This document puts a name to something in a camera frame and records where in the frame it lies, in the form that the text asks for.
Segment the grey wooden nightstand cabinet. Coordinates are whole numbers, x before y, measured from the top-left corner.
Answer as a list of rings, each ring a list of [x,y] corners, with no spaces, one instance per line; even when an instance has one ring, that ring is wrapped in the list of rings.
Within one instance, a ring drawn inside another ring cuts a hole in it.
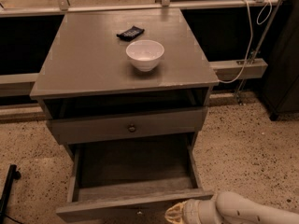
[[[140,40],[164,46],[149,72],[134,68],[119,32],[136,25]],[[108,115],[206,107],[218,83],[177,8],[70,13],[64,16],[30,96],[47,123]]]

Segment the upper grey drawer with knob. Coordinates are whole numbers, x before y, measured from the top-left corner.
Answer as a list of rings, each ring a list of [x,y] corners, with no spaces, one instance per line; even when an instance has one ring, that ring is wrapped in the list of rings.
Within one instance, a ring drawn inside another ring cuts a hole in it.
[[[61,145],[193,133],[202,129],[207,108],[50,120],[47,125]]]

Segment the dark cabinet at right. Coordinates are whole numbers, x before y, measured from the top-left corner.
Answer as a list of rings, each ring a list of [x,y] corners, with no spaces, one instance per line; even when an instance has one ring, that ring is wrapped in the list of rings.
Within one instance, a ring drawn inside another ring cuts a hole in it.
[[[268,60],[261,94],[270,119],[299,112],[299,0],[292,10]]]

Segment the thin metal pole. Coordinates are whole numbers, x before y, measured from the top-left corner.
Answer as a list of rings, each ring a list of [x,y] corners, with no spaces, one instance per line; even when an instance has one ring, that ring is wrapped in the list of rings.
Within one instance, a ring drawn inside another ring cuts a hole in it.
[[[278,10],[279,10],[279,7],[281,6],[281,4],[283,3],[284,0],[278,0],[278,4],[275,8],[273,8],[273,11],[272,13],[269,15],[269,20],[268,20],[268,23],[266,24],[264,30],[263,30],[263,34],[258,42],[258,45],[256,47],[256,49],[253,51],[250,59],[246,59],[244,61],[244,64],[241,68],[241,71],[240,71],[240,74],[238,75],[238,77],[240,77],[243,73],[243,71],[245,70],[246,67],[248,67],[249,64],[253,64],[254,63],[254,60],[255,58],[257,57],[257,54],[259,53],[260,49],[261,49],[261,46],[267,36],[267,33],[278,13]],[[237,86],[237,89],[235,90],[235,93],[234,93],[234,97],[235,99],[237,100],[238,104],[239,105],[243,105],[243,101],[242,101],[242,97],[241,97],[241,93],[242,93],[242,90],[244,89],[245,87],[245,84],[246,84],[246,81],[247,81],[247,78],[243,78],[240,80],[240,83],[239,85]]]

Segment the white ceramic bowl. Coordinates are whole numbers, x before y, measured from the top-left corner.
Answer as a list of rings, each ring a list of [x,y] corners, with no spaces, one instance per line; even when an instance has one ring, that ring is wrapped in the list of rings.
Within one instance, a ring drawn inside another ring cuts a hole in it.
[[[164,55],[164,46],[153,40],[138,40],[126,48],[130,64],[141,72],[154,69]]]

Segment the black bar on floor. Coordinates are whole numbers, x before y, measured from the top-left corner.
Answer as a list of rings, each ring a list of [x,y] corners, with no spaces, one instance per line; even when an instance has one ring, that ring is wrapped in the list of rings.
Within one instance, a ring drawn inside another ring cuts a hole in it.
[[[4,223],[7,203],[9,200],[9,195],[11,192],[13,181],[18,180],[20,178],[21,173],[17,170],[17,165],[11,164],[8,168],[7,178],[0,198],[0,224]]]

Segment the dark blue snack packet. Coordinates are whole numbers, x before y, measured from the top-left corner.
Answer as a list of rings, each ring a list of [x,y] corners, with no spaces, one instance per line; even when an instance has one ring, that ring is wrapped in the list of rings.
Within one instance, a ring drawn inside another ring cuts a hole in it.
[[[117,37],[120,40],[130,42],[137,38],[138,36],[142,35],[145,32],[144,29],[138,28],[136,26],[132,26],[130,29],[122,32],[121,34],[117,34]]]

